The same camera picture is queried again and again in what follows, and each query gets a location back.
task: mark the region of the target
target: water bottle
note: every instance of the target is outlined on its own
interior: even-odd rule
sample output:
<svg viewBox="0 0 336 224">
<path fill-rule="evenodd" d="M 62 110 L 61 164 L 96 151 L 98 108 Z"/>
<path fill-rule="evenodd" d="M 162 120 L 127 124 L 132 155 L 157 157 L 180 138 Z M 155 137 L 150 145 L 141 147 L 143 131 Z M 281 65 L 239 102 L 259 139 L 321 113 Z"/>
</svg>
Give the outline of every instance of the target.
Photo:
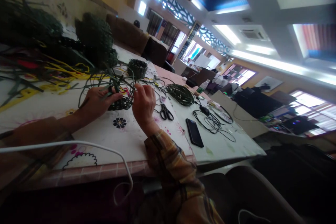
<svg viewBox="0 0 336 224">
<path fill-rule="evenodd" d="M 199 96 L 208 86 L 210 80 L 206 80 L 205 82 L 203 82 L 199 88 L 196 90 L 196 92 L 194 93 L 194 95 Z"/>
</svg>

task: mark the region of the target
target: black scissors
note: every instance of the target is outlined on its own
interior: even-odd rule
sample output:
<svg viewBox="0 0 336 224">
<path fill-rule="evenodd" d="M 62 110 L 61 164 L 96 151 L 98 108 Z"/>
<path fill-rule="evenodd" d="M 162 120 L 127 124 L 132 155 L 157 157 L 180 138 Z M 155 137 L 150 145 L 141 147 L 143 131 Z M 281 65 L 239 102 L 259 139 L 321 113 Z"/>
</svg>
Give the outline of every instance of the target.
<svg viewBox="0 0 336 224">
<path fill-rule="evenodd" d="M 164 102 L 164 98 L 160 97 L 160 102 L 161 102 L 161 111 L 160 111 L 160 116 L 163 120 L 169 120 L 169 121 L 173 121 L 174 120 L 174 116 L 173 114 L 167 109 L 166 105 L 163 104 Z"/>
</svg>

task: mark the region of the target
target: white cable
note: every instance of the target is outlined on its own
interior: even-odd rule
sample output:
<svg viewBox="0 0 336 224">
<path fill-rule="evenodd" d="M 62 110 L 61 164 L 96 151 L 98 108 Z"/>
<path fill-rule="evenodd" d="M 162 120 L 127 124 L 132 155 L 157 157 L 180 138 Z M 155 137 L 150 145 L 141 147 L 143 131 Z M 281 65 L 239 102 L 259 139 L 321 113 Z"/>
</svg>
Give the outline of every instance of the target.
<svg viewBox="0 0 336 224">
<path fill-rule="evenodd" d="M 119 203 L 117 203 L 117 201 L 115 199 L 116 198 L 115 191 L 121 184 L 125 184 L 125 182 L 118 184 L 115 187 L 115 189 L 113 190 L 113 200 L 114 200 L 115 205 L 116 206 L 121 205 L 125 201 L 125 199 L 129 196 L 129 194 L 131 193 L 131 191 L 133 189 L 133 180 L 132 180 L 132 176 L 131 176 L 131 173 L 128 169 L 128 166 L 127 166 L 127 163 L 125 161 L 124 156 L 116 150 L 113 150 L 113 149 L 110 149 L 110 148 L 107 148 L 107 147 L 104 147 L 104 146 L 101 146 L 101 145 L 98 145 L 98 144 L 95 144 L 95 143 L 75 140 L 75 141 L 62 141 L 62 142 L 52 142 L 52 143 L 45 143 L 45 144 L 42 143 L 42 144 L 37 144 L 37 145 L 25 145 L 25 146 L 17 146 L 17 147 L 0 148 L 0 153 L 26 151 L 26 150 L 31 150 L 31 149 L 40 149 L 40 148 L 47 148 L 47 147 L 53 147 L 53 146 L 58 146 L 58 145 L 67 145 L 67 144 L 83 144 L 83 145 L 89 145 L 89 146 L 97 147 L 99 149 L 103 149 L 103 150 L 106 150 L 106 151 L 109 151 L 109 152 L 113 152 L 113 153 L 119 155 L 122 158 L 122 161 L 125 164 L 127 175 L 128 175 L 129 181 L 130 181 L 130 186 L 129 186 L 128 193 Z"/>
</svg>

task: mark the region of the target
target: person's left hand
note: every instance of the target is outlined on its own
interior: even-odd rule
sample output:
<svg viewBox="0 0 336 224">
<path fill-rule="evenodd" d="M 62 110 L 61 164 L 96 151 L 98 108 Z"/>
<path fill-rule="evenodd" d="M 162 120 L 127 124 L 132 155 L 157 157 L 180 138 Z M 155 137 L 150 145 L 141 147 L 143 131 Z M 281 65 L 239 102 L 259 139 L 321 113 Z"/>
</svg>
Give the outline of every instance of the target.
<svg viewBox="0 0 336 224">
<path fill-rule="evenodd" d="M 101 91 L 103 88 L 104 87 L 92 87 L 87 92 L 88 94 L 82 103 L 85 104 L 74 113 L 74 116 L 79 117 L 82 121 L 82 127 L 102 116 L 113 102 L 121 99 L 123 96 L 122 93 L 116 93 L 116 91 L 112 89 L 113 95 L 102 100 L 104 95 L 109 92 L 107 89 Z"/>
</svg>

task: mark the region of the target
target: black smartphone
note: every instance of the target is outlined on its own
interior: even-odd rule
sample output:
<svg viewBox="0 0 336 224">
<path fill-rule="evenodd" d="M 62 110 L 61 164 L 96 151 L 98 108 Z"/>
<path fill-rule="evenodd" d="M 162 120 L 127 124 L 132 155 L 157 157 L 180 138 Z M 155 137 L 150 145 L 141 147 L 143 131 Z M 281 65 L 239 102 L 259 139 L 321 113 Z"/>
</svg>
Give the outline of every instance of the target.
<svg viewBox="0 0 336 224">
<path fill-rule="evenodd" d="M 203 148 L 204 145 L 202 142 L 200 132 L 198 131 L 197 124 L 188 118 L 185 121 L 187 123 L 191 143 L 198 147 Z"/>
</svg>

